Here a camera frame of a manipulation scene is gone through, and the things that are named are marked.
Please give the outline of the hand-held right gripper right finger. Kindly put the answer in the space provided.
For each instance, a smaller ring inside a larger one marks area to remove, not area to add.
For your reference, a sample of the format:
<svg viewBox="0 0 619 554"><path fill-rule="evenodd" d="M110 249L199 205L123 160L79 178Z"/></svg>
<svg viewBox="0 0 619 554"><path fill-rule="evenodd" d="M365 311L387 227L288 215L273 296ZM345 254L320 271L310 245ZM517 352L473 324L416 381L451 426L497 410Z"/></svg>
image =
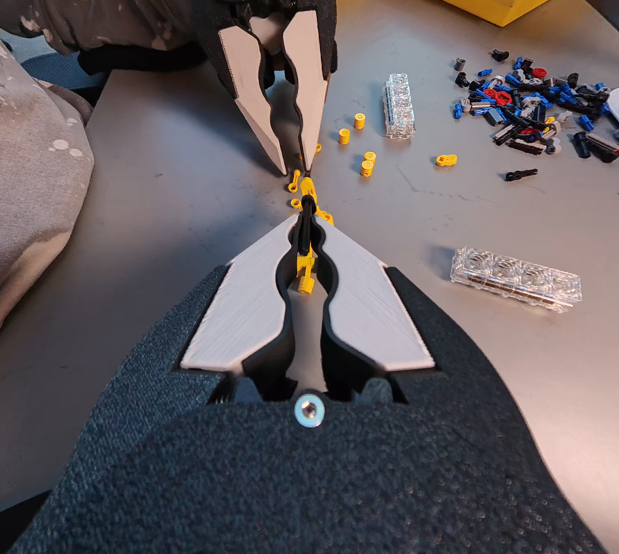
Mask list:
<svg viewBox="0 0 619 554"><path fill-rule="evenodd" d="M335 271L323 318L335 340L385 371L433 368L435 361L386 265L323 218L316 224L324 235L322 260L332 262Z"/></svg>

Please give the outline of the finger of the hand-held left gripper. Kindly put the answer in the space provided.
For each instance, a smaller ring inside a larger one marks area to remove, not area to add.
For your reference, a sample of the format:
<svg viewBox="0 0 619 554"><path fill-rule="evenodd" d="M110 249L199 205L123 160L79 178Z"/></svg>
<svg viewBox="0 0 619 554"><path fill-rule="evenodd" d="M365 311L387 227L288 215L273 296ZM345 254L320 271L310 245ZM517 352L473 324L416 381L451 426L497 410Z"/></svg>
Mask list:
<svg viewBox="0 0 619 554"><path fill-rule="evenodd" d="M315 11L298 11L283 32L283 51L295 77L295 109L305 171L311 171L328 82L323 77L318 20Z"/></svg>
<svg viewBox="0 0 619 554"><path fill-rule="evenodd" d="M236 105L269 158L283 175L287 175L280 142L271 124L272 107L264 88L264 49L254 34L238 25L220 30L219 39L235 90Z"/></svg>

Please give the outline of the person's grey speckled sweatshirt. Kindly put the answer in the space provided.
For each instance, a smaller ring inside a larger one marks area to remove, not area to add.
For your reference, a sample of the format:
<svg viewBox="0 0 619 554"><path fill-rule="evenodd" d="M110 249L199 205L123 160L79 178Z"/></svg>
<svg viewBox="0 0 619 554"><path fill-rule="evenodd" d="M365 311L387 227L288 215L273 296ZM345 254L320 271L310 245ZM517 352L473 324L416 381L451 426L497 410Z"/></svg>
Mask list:
<svg viewBox="0 0 619 554"><path fill-rule="evenodd" d="M71 237L94 163L91 113L1 45L1 322Z"/></svg>

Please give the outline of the dark cloth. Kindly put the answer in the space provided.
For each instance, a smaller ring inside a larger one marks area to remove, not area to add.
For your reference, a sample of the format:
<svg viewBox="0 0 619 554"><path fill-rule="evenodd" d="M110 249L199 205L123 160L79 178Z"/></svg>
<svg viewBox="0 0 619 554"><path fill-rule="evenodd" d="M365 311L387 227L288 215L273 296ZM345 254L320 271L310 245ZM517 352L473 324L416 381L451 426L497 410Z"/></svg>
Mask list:
<svg viewBox="0 0 619 554"><path fill-rule="evenodd" d="M1 512L1 553L7 553L36 516L51 490L31 497Z"/></svg>

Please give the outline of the grey desk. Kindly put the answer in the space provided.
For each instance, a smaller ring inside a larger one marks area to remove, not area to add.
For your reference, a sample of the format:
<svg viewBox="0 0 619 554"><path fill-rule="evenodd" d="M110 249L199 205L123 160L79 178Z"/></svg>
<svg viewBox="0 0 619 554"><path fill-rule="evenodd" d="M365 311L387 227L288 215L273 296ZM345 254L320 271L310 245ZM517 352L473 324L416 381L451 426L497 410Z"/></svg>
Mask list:
<svg viewBox="0 0 619 554"><path fill-rule="evenodd" d="M579 158L573 127L558 155L496 147L491 126L455 121L451 106L453 59L465 58L471 75L491 65L494 48L616 87L618 32L586 0L551 0L502 29L438 0L337 1L339 67L312 171L321 205L484 350L566 497L617 553L618 162ZM386 136L392 73L408 76L407 140ZM88 135L95 167L72 238L1 329L1 509L54 485L134 344L290 213L288 179L209 63L115 71ZM376 162L362 177L367 151ZM456 165L435 164L452 154ZM464 247L575 274L583 299L557 312L452 282Z"/></svg>

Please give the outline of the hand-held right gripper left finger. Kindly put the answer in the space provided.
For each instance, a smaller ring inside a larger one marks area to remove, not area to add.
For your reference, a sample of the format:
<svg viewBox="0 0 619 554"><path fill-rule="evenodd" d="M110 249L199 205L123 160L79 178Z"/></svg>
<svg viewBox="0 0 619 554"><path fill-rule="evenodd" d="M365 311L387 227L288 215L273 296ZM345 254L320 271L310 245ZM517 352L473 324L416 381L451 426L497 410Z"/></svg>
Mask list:
<svg viewBox="0 0 619 554"><path fill-rule="evenodd" d="M276 269L291 248L289 217L231 260L220 287L182 357L181 368L239 371L241 363L274 340L285 303Z"/></svg>

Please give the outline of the yellow piston crank assembly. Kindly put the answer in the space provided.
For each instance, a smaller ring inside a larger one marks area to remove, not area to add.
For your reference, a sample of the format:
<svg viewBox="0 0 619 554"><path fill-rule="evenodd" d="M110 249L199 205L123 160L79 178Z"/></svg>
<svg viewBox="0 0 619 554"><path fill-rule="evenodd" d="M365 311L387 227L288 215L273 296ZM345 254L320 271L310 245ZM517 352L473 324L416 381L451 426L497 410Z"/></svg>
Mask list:
<svg viewBox="0 0 619 554"><path fill-rule="evenodd" d="M316 257L313 254L312 248L309 249L309 253L305 256L299 255L297 257L297 276L300 278L298 285L298 293L303 295L311 295L315 280L312 278L312 271Z"/></svg>
<svg viewBox="0 0 619 554"><path fill-rule="evenodd" d="M300 227L297 238L298 255L305 256L311 248L311 218L318 215L330 225L334 225L332 215L322 210L318 205L318 197L314 183L310 177L300 180L302 209L300 210Z"/></svg>

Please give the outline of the transparent cylinder block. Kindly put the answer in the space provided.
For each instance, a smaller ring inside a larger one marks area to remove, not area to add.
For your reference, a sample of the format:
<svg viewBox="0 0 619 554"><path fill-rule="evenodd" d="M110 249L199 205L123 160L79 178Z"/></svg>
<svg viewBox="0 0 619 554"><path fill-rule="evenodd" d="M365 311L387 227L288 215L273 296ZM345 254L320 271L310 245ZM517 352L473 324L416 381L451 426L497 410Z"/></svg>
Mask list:
<svg viewBox="0 0 619 554"><path fill-rule="evenodd" d="M406 73L392 73L383 86L386 136L407 140L415 133L415 115Z"/></svg>
<svg viewBox="0 0 619 554"><path fill-rule="evenodd" d="M575 274L470 247L456 251L451 280L557 312L583 299Z"/></svg>

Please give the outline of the pile of mixed building parts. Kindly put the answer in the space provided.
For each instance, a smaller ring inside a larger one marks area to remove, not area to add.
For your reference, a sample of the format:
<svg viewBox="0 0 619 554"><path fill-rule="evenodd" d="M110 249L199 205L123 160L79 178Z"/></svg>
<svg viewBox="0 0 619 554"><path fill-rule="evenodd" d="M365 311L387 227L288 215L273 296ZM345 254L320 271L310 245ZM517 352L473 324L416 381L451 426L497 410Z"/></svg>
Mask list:
<svg viewBox="0 0 619 554"><path fill-rule="evenodd" d="M618 122L606 104L613 89L605 83L584 83L577 72L551 76L522 56L498 72L486 68L469 75L465 67L454 72L455 85L467 94L453 105L453 119L486 121L494 130L494 145L555 155L561 150L560 133L573 127L569 136L578 157L618 160Z"/></svg>

